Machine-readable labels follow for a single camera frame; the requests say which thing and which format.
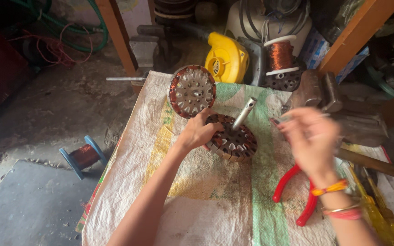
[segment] blower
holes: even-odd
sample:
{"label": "blower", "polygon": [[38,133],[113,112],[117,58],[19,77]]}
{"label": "blower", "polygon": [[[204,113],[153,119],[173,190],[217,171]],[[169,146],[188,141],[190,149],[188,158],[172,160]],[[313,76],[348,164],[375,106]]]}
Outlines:
{"label": "blower", "polygon": [[215,81],[242,83],[249,67],[249,54],[242,45],[232,38],[194,23],[175,21],[173,25],[211,46],[205,68]]}

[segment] bangle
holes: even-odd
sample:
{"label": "bangle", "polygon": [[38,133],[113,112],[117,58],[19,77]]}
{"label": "bangle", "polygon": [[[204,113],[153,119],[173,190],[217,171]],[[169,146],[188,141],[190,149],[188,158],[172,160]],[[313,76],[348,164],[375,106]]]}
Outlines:
{"label": "bangle", "polygon": [[323,212],[337,213],[337,212],[341,212],[341,211],[344,211],[344,210],[349,210],[349,209],[352,209],[352,208],[358,208],[359,206],[360,206],[360,204],[355,204],[355,205],[349,206],[347,208],[334,209],[334,210],[323,210]]}
{"label": "bangle", "polygon": [[339,191],[339,190],[344,190],[347,188],[347,181],[345,179],[341,179],[339,180],[337,183],[331,185],[330,187],[327,187],[325,189],[318,189],[318,188],[314,188],[311,193],[315,196],[321,196],[325,193],[328,192],[334,192],[334,191]]}
{"label": "bangle", "polygon": [[344,210],[340,210],[337,212],[333,211],[323,211],[324,215],[328,215],[329,217],[344,219],[344,220],[357,220],[362,217],[361,209],[359,208],[345,208]]}

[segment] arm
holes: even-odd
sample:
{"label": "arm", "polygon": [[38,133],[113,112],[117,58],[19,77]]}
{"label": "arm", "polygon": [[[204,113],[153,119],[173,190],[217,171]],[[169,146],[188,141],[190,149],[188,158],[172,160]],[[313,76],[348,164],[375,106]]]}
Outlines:
{"label": "arm", "polygon": [[177,141],[112,233],[107,246],[147,246],[154,243],[165,199],[180,163],[192,149],[211,140],[216,131],[223,131],[221,123],[205,125],[207,116],[213,113],[215,112],[206,108],[188,121]]}
{"label": "arm", "polygon": [[[293,155],[299,167],[314,185],[324,189],[339,178],[334,169],[334,149],[340,132],[339,126],[313,108],[290,110],[292,120],[278,127],[290,139]],[[354,204],[343,191],[326,193],[320,200],[327,210],[347,208]],[[330,217],[339,245],[380,245],[377,236],[364,219],[344,220]]]}

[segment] hand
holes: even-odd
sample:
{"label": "hand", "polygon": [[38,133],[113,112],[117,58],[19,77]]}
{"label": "hand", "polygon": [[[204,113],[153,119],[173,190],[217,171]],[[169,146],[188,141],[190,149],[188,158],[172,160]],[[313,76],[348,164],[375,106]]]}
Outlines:
{"label": "hand", "polygon": [[180,143],[189,151],[202,145],[208,150],[206,143],[211,140],[215,132],[224,131],[221,123],[209,123],[206,125],[206,118],[212,114],[216,114],[216,112],[205,108],[194,118],[191,118],[183,132],[178,136],[177,143]]}
{"label": "hand", "polygon": [[334,149],[340,132],[338,124],[310,107],[292,109],[285,115],[292,119],[278,128],[287,135],[299,167],[308,176],[334,172]]}

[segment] red-handled pliers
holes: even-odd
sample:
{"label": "red-handled pliers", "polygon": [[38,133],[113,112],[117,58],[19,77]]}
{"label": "red-handled pliers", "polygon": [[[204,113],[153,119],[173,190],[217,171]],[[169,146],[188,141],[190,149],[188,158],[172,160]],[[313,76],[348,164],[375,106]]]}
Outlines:
{"label": "red-handled pliers", "polygon": [[[273,194],[273,201],[274,202],[279,202],[281,199],[282,195],[282,190],[284,189],[285,185],[287,182],[298,172],[300,171],[300,168],[297,164],[295,164],[290,170],[288,170],[287,173],[285,173],[279,183],[277,184],[277,187],[275,189],[275,193]],[[314,189],[314,184],[309,180],[309,196],[308,196],[308,202],[306,203],[306,207],[303,210],[302,214],[299,216],[299,219],[296,220],[296,224],[298,226],[305,226],[306,222],[308,221],[309,217],[313,214],[314,209],[317,205],[317,197],[315,197],[311,191]]]}

